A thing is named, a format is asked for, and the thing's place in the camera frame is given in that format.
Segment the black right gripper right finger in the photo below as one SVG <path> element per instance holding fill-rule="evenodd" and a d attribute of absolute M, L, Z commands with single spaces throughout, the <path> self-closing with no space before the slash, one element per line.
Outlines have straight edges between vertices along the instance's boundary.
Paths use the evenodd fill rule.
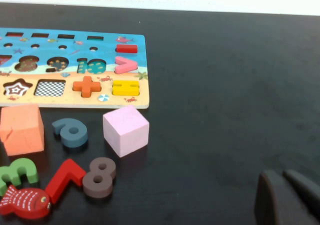
<path fill-rule="evenodd" d="M 283 221 L 286 225 L 320 223 L 320 186 L 295 170 L 285 170 Z"/>

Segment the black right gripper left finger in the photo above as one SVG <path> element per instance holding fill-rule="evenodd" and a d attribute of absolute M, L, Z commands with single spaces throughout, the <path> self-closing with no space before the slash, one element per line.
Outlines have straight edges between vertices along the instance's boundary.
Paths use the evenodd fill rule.
<path fill-rule="evenodd" d="M 258 225 L 311 225 L 313 216 L 285 178 L 272 170 L 259 174 L 254 215 Z"/>

